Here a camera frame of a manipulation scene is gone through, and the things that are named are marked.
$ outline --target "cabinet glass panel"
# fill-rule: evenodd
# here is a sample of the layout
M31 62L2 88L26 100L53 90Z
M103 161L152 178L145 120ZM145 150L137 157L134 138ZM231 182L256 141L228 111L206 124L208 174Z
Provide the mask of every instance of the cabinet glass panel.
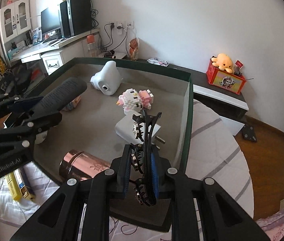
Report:
M27 21L26 21L26 6L25 3L22 2L18 5L18 17L19 17L19 25L21 29L24 29L27 27Z
M4 11L4 25L5 25L5 35L6 35L6 37L9 37L9 36L13 35L11 9L6 9Z

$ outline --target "building block figure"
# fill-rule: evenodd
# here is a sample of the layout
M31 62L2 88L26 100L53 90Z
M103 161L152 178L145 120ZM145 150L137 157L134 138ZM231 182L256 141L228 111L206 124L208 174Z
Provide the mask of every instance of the building block figure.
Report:
M135 89L128 89L118 97L116 104L122 106L124 114L127 115L131 110L140 112L143 108L151 109L153 98L150 90L137 92Z

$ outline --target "wooden floor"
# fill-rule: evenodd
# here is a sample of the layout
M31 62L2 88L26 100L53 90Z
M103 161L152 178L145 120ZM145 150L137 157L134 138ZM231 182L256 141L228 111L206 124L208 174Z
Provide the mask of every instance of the wooden floor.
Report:
M249 166L257 220L278 212L284 199L284 137L254 121L250 124L258 142L244 140L241 132L235 139Z

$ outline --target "red box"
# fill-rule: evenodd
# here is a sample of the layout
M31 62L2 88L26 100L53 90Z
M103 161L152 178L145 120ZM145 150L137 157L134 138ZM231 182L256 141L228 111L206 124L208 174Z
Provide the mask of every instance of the red box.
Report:
M211 59L206 76L208 77L209 84L224 88L236 94L240 94L244 84L247 82L244 75L236 76L222 71L218 67L214 67Z

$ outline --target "orange octopus plush toy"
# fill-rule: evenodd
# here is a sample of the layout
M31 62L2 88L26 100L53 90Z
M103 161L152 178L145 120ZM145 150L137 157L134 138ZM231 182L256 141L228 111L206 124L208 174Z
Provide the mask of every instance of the orange octopus plush toy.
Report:
M225 70L228 73L234 74L233 62L229 56L220 53L217 58L212 57L212 65L218 67L220 70Z

